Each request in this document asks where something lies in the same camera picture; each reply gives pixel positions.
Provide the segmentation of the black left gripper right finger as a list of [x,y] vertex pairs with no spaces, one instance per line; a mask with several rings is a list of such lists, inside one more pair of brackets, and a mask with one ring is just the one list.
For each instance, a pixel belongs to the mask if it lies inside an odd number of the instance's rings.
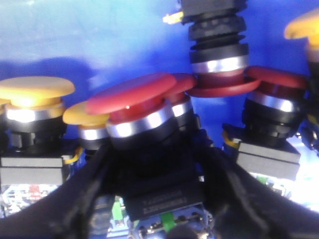
[[219,148],[199,150],[218,239],[317,239],[319,215],[272,191]]

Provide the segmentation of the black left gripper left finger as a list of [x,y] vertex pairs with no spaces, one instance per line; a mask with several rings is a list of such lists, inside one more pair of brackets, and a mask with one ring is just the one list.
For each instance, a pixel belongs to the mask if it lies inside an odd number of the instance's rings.
[[45,198],[0,221],[2,239],[87,239],[96,198],[110,163],[101,147],[74,176]]

